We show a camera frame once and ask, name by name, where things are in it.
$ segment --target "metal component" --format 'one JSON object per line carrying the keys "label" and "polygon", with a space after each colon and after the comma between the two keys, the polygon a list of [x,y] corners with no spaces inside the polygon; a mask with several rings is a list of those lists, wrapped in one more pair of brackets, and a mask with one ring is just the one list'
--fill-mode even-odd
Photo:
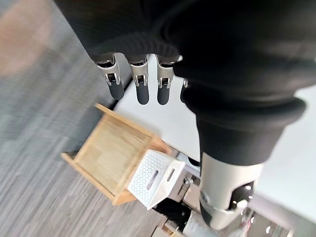
{"label": "metal component", "polygon": [[177,225],[177,223],[171,220],[167,220],[164,226],[166,226],[172,232],[176,232],[179,229],[179,226]]}
{"label": "metal component", "polygon": [[147,86],[148,84],[148,60],[147,57],[145,58],[145,61],[133,64],[129,63],[130,68],[132,70],[133,79],[135,81],[135,85],[139,86],[139,83],[143,83],[144,86]]}
{"label": "metal component", "polygon": [[188,79],[183,79],[183,87],[188,88]]}
{"label": "metal component", "polygon": [[184,184],[192,184],[194,180],[192,178],[188,179],[187,177],[184,177],[183,183]]}
{"label": "metal component", "polygon": [[174,75],[172,65],[175,62],[177,62],[177,60],[174,61],[171,59],[171,61],[167,61],[167,58],[161,58],[160,56],[157,56],[157,55],[156,55],[156,58],[158,62],[157,63],[158,87],[162,88],[165,85],[167,89],[169,89],[171,86],[173,75]]}
{"label": "metal component", "polygon": [[173,79],[173,68],[169,67],[163,67],[159,63],[157,64],[157,77],[158,77],[158,87],[162,88],[162,86],[166,86],[167,89],[170,88],[171,82]]}
{"label": "metal component", "polygon": [[245,198],[237,200],[235,209],[229,210],[233,191],[257,180],[263,164],[233,165],[203,153],[201,168],[201,213],[211,228],[220,230],[230,224],[247,207],[248,201]]}
{"label": "metal component", "polygon": [[115,59],[115,56],[106,61],[100,61],[95,63],[99,69],[102,70],[105,81],[109,86],[112,86],[112,82],[116,82],[117,85],[120,84],[120,73],[119,65]]}

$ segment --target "wooden crate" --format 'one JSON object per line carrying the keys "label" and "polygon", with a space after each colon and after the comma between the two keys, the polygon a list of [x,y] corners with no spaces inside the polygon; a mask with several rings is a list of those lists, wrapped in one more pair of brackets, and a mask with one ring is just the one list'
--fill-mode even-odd
{"label": "wooden crate", "polygon": [[88,179],[113,205],[136,200],[127,186],[147,149],[166,154],[171,149],[152,132],[96,104],[104,112],[79,152],[62,158]]}

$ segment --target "gray carpet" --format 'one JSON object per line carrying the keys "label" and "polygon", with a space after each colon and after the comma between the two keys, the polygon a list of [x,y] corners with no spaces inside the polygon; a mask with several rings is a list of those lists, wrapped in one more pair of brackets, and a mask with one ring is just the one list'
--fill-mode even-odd
{"label": "gray carpet", "polygon": [[0,1],[0,35],[0,236],[150,236],[162,216],[138,201],[111,206],[60,158],[96,125],[94,103],[113,100],[59,10]]}

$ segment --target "robotic hand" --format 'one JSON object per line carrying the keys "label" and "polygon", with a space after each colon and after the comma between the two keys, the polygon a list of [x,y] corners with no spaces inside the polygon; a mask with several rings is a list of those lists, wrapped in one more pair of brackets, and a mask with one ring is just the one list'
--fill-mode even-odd
{"label": "robotic hand", "polygon": [[116,52],[129,61],[141,104],[148,54],[157,55],[162,105],[173,71],[185,78],[181,100],[196,114],[200,139],[201,214],[210,227],[226,227],[252,198],[284,128],[303,113],[295,91],[316,83],[315,1],[55,2],[115,99],[123,97]]}

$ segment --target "white table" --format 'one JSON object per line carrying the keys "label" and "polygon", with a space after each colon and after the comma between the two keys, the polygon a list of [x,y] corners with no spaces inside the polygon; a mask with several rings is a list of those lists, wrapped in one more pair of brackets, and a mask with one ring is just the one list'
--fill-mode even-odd
{"label": "white table", "polygon": [[[183,80],[175,77],[167,105],[157,102],[156,59],[149,60],[150,100],[140,105],[132,84],[115,111],[156,132],[174,148],[199,161],[195,115],[180,101]],[[288,126],[264,167],[256,192],[316,222],[316,86],[298,96],[309,104],[305,115]]]}

